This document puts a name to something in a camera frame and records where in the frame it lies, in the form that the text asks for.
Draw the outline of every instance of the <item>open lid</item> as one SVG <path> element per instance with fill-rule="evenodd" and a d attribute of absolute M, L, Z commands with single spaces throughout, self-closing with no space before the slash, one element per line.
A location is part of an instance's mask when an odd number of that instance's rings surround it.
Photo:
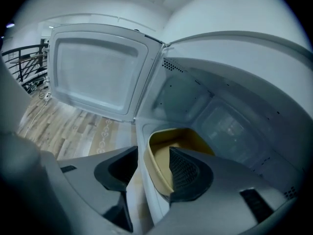
<path fill-rule="evenodd" d="M 70 24 L 54 28 L 48 75 L 52 96 L 119 121 L 132 121 L 162 42 L 125 28 Z"/>

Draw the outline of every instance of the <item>ventilation holes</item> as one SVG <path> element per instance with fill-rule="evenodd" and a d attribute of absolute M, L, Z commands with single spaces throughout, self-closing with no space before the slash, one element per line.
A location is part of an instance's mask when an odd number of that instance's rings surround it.
<path fill-rule="evenodd" d="M 270 159 L 270 157 L 268 157 L 267 159 L 264 159 L 264 161 L 263 161 L 263 163 L 261 163 L 261 165 L 264 165 L 264 163 L 267 161 L 267 160 L 269 160 Z"/>
<path fill-rule="evenodd" d="M 167 70 L 170 70 L 170 71 L 178 70 L 178 71 L 180 71 L 180 72 L 183 73 L 183 71 L 182 71 L 181 69 L 179 69 L 178 67 L 176 67 L 176 66 L 173 65 L 173 64 L 170 64 L 170 63 L 167 62 L 166 60 L 163 61 L 162 66 L 165 67 Z"/>
<path fill-rule="evenodd" d="M 296 197 L 298 195 L 297 191 L 295 190 L 294 186 L 290 188 L 290 190 L 284 192 L 284 196 L 285 198 L 287 198 L 288 200 L 293 199 L 294 197 Z"/>

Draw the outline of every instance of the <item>black slot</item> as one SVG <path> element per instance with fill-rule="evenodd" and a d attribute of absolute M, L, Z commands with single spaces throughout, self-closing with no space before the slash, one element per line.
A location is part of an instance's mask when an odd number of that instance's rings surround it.
<path fill-rule="evenodd" d="M 119 198 L 119 201 L 116 206 L 113 206 L 109 209 L 104 215 L 104 218 L 109 220 L 114 225 L 119 226 L 120 228 L 133 232 L 133 224 L 129 216 L 126 193 L 122 192 Z"/>
<path fill-rule="evenodd" d="M 69 171 L 75 170 L 75 169 L 77 169 L 75 166 L 73 166 L 73 165 L 68 165 L 68 166 L 62 167 L 62 168 L 61 168 L 61 171 L 62 171 L 63 173 L 66 173 L 66 172 L 69 172 Z"/>
<path fill-rule="evenodd" d="M 243 190 L 240 195 L 244 198 L 258 223 L 261 223 L 273 214 L 273 210 L 255 189 Z"/>

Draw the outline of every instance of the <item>ceiling light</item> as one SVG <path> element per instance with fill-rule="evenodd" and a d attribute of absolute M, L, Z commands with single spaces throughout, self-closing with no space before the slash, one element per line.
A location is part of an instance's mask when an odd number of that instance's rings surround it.
<path fill-rule="evenodd" d="M 15 24 L 13 21 L 8 22 L 8 24 L 6 25 L 7 28 L 11 28 L 13 27 Z"/>

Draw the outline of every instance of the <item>yellow container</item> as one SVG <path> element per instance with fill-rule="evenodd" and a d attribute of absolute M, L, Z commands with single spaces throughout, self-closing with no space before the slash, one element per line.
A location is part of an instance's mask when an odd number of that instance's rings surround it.
<path fill-rule="evenodd" d="M 191 129 L 167 129 L 152 133 L 144 161 L 155 188 L 164 196 L 169 196 L 174 191 L 169 168 L 170 146 L 215 155 L 207 143 Z"/>

